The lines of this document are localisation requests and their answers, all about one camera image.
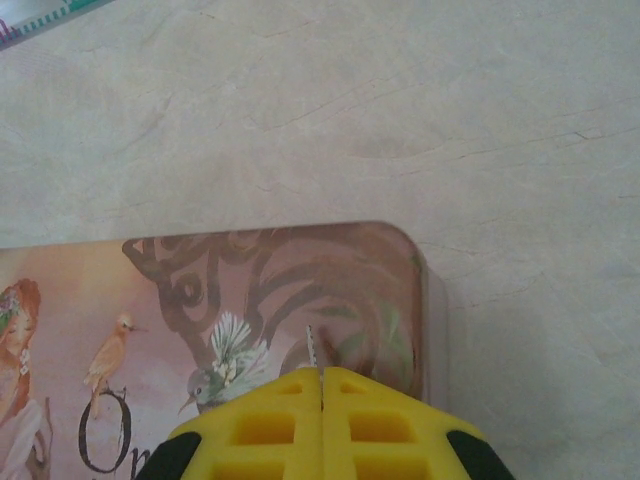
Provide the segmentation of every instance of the yellow tool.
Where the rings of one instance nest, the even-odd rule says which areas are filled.
[[[174,430],[137,480],[514,480],[472,425],[352,371],[302,368]]]

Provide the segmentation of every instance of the perched bird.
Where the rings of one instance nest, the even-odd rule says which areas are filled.
[[[199,412],[209,410],[271,380],[266,372],[267,342],[248,344],[250,333],[244,320],[229,312],[222,314],[211,334],[215,360],[211,366],[191,373],[187,382],[189,398],[179,412],[194,402]]]
[[[128,313],[121,313],[116,318],[116,327],[104,341],[89,366],[89,373],[84,377],[84,384],[91,386],[91,414],[93,418],[100,415],[98,399],[109,377],[122,365],[125,356],[125,344],[129,332],[141,331],[133,326],[133,318]]]

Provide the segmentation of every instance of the white dress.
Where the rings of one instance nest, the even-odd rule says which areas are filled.
[[[0,480],[31,480],[26,462],[41,424],[42,408],[29,400],[0,428]]]

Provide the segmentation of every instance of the flower crown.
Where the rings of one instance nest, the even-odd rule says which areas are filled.
[[[0,334],[9,325],[9,320],[20,310],[18,294],[14,289],[0,293]]]

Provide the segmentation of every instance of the scratched surface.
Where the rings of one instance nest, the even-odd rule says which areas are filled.
[[[383,219],[519,479],[640,469],[640,4],[118,0],[2,52],[0,245]]]

